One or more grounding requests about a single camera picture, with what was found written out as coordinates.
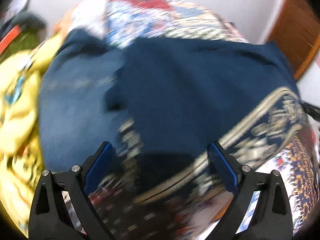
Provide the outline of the navy patterned hooded garment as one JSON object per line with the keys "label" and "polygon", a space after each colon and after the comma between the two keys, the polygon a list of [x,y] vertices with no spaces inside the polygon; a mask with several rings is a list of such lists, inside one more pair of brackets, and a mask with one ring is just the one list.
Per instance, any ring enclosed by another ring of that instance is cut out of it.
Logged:
{"label": "navy patterned hooded garment", "polygon": [[293,234],[317,200],[309,134],[291,67],[271,43],[138,38],[106,93],[126,110],[99,214],[116,239],[193,239],[234,196],[210,162],[218,142],[253,171],[277,170]]}

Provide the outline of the yellow printed garment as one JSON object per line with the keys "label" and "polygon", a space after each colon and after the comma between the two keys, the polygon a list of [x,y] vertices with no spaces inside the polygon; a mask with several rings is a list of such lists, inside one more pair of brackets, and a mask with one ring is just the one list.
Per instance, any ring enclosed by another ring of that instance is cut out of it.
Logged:
{"label": "yellow printed garment", "polygon": [[38,127],[42,78],[63,43],[60,33],[1,63],[1,203],[28,236],[35,189],[44,170]]}

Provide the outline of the patchwork patterned bedspread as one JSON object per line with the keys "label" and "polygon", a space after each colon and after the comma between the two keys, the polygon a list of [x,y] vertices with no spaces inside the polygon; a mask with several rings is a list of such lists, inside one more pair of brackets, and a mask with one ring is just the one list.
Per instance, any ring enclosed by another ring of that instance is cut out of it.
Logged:
{"label": "patchwork patterned bedspread", "polygon": [[[112,49],[125,50],[138,38],[173,38],[248,43],[237,34],[229,23],[221,20],[220,16],[189,2],[180,0],[109,0],[106,11],[108,33],[105,40],[108,44],[108,51]],[[293,235],[314,214],[315,207],[319,201],[318,159],[313,149],[313,132],[310,125],[309,131],[309,134],[303,136],[303,140],[305,151],[312,158],[314,165],[313,171],[317,181],[317,200],[314,202],[308,216]],[[102,221],[103,219],[98,210],[99,205],[103,202],[104,189],[106,189],[106,184],[109,181],[110,176],[104,173],[98,187],[88,195]],[[216,226],[217,222],[212,222],[203,233],[193,239],[204,236]]]}

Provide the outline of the blue denim jeans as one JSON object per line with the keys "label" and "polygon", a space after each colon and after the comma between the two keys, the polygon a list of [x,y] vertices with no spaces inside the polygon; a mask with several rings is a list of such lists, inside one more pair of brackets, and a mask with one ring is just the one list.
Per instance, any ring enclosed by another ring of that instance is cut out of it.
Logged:
{"label": "blue denim jeans", "polygon": [[46,168],[67,171],[104,141],[123,149],[118,129],[126,110],[109,111],[106,93],[123,66],[122,52],[59,52],[46,71],[39,95],[39,130]]}

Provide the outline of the green patterned bag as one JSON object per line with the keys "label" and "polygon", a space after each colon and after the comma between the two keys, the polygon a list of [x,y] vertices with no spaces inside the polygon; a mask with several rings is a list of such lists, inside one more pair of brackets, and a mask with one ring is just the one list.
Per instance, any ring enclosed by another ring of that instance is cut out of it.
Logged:
{"label": "green patterned bag", "polygon": [[24,30],[7,46],[3,53],[1,53],[0,63],[19,51],[32,50],[39,44],[40,38],[36,31]]}

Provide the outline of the orange box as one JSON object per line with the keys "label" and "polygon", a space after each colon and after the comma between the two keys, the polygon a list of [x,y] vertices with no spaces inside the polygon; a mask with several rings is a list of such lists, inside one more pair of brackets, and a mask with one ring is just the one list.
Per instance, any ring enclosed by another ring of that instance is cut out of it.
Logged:
{"label": "orange box", "polygon": [[6,50],[8,45],[21,33],[19,25],[15,25],[11,31],[5,35],[5,37],[0,42],[0,54]]}

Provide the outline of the brown wooden door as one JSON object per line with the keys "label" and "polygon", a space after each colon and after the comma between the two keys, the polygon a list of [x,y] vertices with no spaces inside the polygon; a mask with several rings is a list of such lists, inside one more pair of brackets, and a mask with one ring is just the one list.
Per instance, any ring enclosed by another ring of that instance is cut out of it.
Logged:
{"label": "brown wooden door", "polygon": [[285,0],[268,37],[285,54],[299,80],[319,50],[319,19],[306,0]]}

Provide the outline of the dark grey cushion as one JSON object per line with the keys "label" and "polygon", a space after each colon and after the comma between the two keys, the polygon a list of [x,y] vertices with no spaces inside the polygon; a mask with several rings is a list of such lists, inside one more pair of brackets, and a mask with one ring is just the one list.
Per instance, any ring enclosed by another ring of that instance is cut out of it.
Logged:
{"label": "dark grey cushion", "polygon": [[20,28],[31,28],[41,30],[46,28],[45,20],[32,12],[23,11],[17,14],[11,21],[13,26],[18,25]]}

